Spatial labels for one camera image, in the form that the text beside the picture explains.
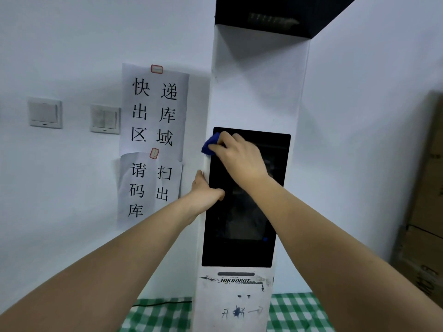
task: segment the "black cable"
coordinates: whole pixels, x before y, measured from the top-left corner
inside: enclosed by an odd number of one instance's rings
[[[135,304],[132,307],[135,306],[142,306],[142,307],[148,307],[148,306],[156,306],[156,305],[163,305],[163,304],[181,304],[181,303],[192,303],[192,301],[180,301],[180,302],[161,302],[161,303],[154,303],[154,304]]]

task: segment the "stacked cardboard box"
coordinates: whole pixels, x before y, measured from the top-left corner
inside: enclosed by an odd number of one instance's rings
[[[426,154],[411,216],[393,265],[443,307],[443,97]]]

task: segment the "black screen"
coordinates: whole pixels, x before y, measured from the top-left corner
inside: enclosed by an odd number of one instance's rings
[[[268,174],[283,185],[291,135],[220,127],[215,127],[214,133],[223,130],[257,145]],[[209,185],[224,189],[226,195],[207,211],[202,265],[271,267],[274,228],[216,156],[211,158]]]

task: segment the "switch plate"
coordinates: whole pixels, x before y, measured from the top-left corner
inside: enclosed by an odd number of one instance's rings
[[[120,134],[120,109],[91,105],[90,129],[95,133]]]
[[[62,128],[62,102],[59,100],[28,98],[30,126]]]

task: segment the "person's left hand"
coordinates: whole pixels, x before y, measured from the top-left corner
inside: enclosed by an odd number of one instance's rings
[[[200,213],[205,212],[217,201],[223,200],[224,191],[222,189],[211,189],[206,182],[202,171],[198,170],[195,179],[192,182],[191,191],[186,197],[190,201],[196,217]]]

